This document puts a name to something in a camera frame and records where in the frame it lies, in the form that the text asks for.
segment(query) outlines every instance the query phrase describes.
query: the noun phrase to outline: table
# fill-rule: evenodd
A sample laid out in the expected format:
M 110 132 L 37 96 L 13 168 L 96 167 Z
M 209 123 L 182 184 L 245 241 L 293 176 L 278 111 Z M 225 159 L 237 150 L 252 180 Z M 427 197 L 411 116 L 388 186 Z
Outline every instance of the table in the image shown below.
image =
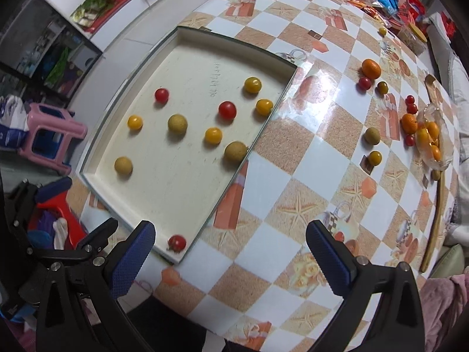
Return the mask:
M 304 67 L 306 78 L 268 123 L 212 223 L 177 266 L 152 253 L 136 285 L 212 332 L 262 351 L 307 351 L 341 298 L 330 290 L 305 243 L 307 223 L 332 223 L 354 255 L 374 264 L 408 262 L 422 287 L 445 238 L 441 227 L 430 267 L 418 268 L 435 214 L 436 183 L 417 149 L 403 144 L 404 99 L 428 102 L 426 67 L 397 38 L 343 0 L 209 0 L 181 25 L 212 30 Z M 356 89 L 362 60 L 383 70 L 389 93 Z M 438 86 L 454 143 L 446 170 L 443 221 L 457 189 L 459 124 Z M 370 151 L 361 135 L 380 130 L 382 163 L 360 167 Z M 107 212 L 77 178 L 69 202 L 84 223 Z M 113 246 L 128 232 L 120 228 Z M 362 341 L 379 296 L 372 297 L 350 347 Z

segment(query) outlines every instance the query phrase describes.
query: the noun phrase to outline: pink stool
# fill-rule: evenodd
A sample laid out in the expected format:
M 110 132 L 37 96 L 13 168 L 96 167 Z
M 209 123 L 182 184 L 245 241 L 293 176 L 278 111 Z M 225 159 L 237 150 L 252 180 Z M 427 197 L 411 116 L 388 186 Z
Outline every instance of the pink stool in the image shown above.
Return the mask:
M 29 133 L 18 153 L 32 162 L 59 171 L 71 172 L 64 159 L 72 139 L 84 139 L 87 128 L 63 109 L 43 103 L 31 103 Z

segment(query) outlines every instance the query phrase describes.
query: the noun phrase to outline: white tray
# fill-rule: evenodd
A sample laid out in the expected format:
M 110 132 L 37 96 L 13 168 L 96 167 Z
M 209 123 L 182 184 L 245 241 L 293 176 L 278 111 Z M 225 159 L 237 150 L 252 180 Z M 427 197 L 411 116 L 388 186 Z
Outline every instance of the white tray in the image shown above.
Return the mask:
M 249 44 L 177 27 L 151 50 L 109 103 L 85 149 L 80 174 L 121 223 L 133 229 L 142 220 L 152 222 L 156 251 L 178 263 L 238 172 L 224 161 L 225 147 L 239 140 L 251 149 L 267 122 L 255 114 L 257 100 L 280 102 L 295 70 L 293 64 Z M 250 76 L 261 79 L 257 97 L 242 89 Z M 164 107 L 154 103 L 154 91 L 160 87 L 170 93 Z M 218 106 L 226 100 L 237 108 L 232 124 L 217 116 Z M 144 121 L 137 134 L 127 127 L 132 114 Z M 167 131 L 173 114 L 188 121 L 180 141 Z M 218 147 L 203 142 L 209 127 L 223 131 Z M 132 160 L 128 179 L 114 170 L 119 156 Z M 181 253 L 167 249 L 175 234 L 187 240 Z

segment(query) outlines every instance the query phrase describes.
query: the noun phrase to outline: metal screw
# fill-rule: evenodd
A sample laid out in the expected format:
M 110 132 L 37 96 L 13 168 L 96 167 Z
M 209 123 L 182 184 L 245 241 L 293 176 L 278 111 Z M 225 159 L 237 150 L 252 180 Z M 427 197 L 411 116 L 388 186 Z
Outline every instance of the metal screw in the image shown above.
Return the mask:
M 407 263 L 407 262 L 400 262 L 399 267 L 404 271 L 409 271 L 410 270 L 409 263 Z
M 58 269 L 60 269 L 60 262 L 54 262 L 51 264 L 52 271 L 57 271 Z
M 104 262 L 104 257 L 96 257 L 95 259 L 93 259 L 93 265 L 95 266 L 101 266 Z
M 368 258 L 366 258 L 364 255 L 359 255 L 357 258 L 356 258 L 356 261 L 362 265 L 362 266 L 366 266 L 367 264 L 370 263 L 370 261 L 368 260 Z

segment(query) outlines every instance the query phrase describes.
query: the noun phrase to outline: white bag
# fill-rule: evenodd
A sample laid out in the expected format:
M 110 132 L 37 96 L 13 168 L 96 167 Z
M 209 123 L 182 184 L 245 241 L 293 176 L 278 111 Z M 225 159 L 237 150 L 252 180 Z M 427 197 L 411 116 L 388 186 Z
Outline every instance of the white bag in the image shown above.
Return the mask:
M 0 97 L 0 149 L 20 148 L 28 134 L 28 114 L 20 97 Z

